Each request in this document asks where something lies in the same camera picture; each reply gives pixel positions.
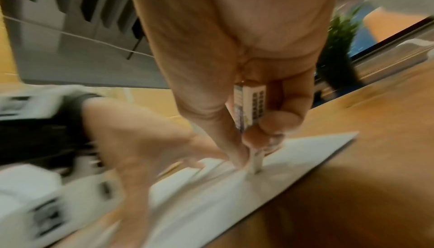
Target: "green plant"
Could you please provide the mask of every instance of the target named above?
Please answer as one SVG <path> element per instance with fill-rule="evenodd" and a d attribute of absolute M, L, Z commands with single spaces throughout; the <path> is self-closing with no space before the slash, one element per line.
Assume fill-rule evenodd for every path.
<path fill-rule="evenodd" d="M 317 67 L 333 65 L 337 59 L 346 58 L 351 43 L 359 29 L 361 22 L 354 22 L 353 18 L 362 8 L 359 6 L 350 14 L 335 15 L 330 23 L 327 41 L 318 58 Z"/>

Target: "potted plant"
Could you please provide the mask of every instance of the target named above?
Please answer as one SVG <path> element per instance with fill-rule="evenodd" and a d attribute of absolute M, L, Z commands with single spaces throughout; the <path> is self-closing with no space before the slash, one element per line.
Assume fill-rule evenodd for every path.
<path fill-rule="evenodd" d="M 353 21 L 360 8 L 361 6 L 349 15 L 336 15 L 333 17 L 327 41 L 316 64 L 318 76 L 336 91 L 362 86 L 348 56 L 351 43 L 360 26 L 360 22 Z"/>

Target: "desk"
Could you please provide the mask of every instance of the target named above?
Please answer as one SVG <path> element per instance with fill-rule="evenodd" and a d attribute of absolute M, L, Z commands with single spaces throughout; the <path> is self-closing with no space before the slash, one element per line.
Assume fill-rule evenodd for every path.
<path fill-rule="evenodd" d="M 434 247 L 434 62 L 312 109 L 296 137 L 360 131 L 208 248 Z"/>

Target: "human hand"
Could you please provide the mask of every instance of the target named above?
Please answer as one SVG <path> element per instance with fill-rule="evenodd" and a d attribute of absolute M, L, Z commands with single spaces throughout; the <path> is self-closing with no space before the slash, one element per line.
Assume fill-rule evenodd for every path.
<path fill-rule="evenodd" d="M 279 144 L 310 109 L 314 71 L 335 0 L 134 0 L 179 112 L 237 167 L 248 147 Z M 237 131 L 235 82 L 267 85 L 259 124 Z"/>
<path fill-rule="evenodd" d="M 208 137 L 199 136 L 147 109 L 107 98 L 83 104 L 83 123 L 103 163 L 114 168 L 125 200 L 111 248 L 138 248 L 147 237 L 149 188 L 170 164 L 202 168 L 204 157 L 227 159 Z"/>

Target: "eraser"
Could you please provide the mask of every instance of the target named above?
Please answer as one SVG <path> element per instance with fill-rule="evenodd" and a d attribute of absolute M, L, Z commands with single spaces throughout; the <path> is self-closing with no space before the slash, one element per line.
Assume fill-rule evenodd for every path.
<path fill-rule="evenodd" d="M 234 120 L 243 133 L 248 127 L 258 123 L 265 111 L 266 85 L 245 81 L 234 86 Z M 262 169 L 264 150 L 249 149 L 248 169 L 256 174 Z"/>

